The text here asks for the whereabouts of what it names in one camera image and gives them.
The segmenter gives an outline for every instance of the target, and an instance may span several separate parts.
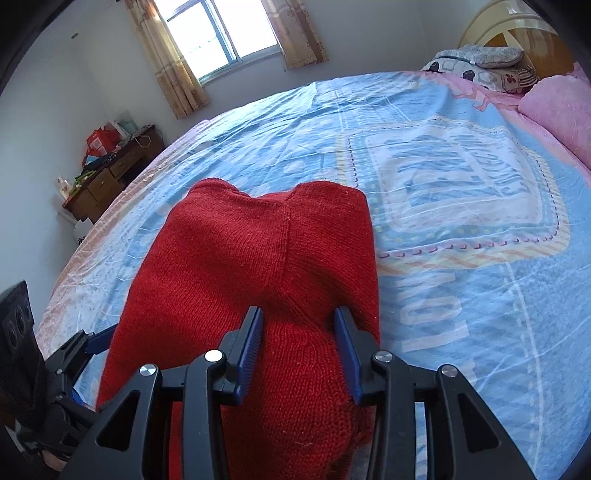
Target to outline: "window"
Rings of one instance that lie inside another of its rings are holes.
[[[156,0],[195,76],[279,51],[260,0]]]

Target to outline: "patterned pillowcase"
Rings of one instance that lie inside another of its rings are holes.
[[[489,90],[505,93],[525,93],[540,81],[538,73],[530,66],[508,69],[481,69],[467,61],[441,57],[430,61],[423,70],[451,73]]]

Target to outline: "blue bedsheet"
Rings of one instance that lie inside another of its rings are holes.
[[[84,322],[70,311],[73,330],[118,320],[167,213],[198,180],[253,196],[316,179],[357,187],[374,225],[382,347],[422,367],[457,365],[537,478],[556,480],[591,431],[591,191],[580,169],[481,103],[434,74],[384,73],[224,114],[110,233],[107,265],[80,287],[105,294]],[[89,402],[103,362],[79,382]],[[424,435],[417,465],[424,476]]]

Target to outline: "pillow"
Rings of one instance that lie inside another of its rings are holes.
[[[523,57],[523,50],[515,47],[485,47],[464,45],[454,50],[443,50],[435,55],[464,60],[483,69],[503,69],[512,67]]]
[[[540,124],[591,168],[591,85],[569,75],[548,77],[519,102],[518,110]]]
[[[423,70],[451,73],[470,80],[495,92],[524,93],[538,82],[537,72],[532,67],[508,69],[482,69],[471,63],[451,58],[435,58]]]

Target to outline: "white wall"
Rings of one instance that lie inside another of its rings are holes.
[[[88,2],[93,0],[76,0]],[[125,109],[139,124],[155,123],[171,142],[204,118],[315,80],[422,67],[429,51],[414,0],[307,0],[330,61],[284,71],[281,55],[205,86],[211,104],[176,120],[151,73],[123,2],[105,4],[76,38],[81,64],[113,116]]]
[[[55,180],[80,173],[85,139],[107,118],[68,49],[68,10],[63,15],[0,96],[0,290],[25,279],[37,325],[77,247],[72,224],[57,216]]]
[[[431,56],[447,48],[457,48],[467,26],[490,1],[418,0]]]

